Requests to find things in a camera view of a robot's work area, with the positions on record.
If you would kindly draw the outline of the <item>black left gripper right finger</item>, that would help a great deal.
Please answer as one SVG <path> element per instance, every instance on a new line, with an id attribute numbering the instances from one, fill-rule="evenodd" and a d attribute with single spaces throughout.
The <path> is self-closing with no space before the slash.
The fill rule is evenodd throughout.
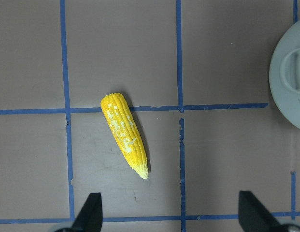
<path id="1" fill-rule="evenodd" d="M 238 221 L 244 232 L 287 231 L 251 191 L 239 192 Z"/>

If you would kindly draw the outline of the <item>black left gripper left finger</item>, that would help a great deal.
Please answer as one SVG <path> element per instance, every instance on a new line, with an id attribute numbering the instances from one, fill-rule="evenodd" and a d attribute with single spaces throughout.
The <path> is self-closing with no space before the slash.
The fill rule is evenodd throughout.
<path id="1" fill-rule="evenodd" d="M 71 226 L 73 232 L 100 232 L 102 229 L 101 193 L 90 193 Z"/>

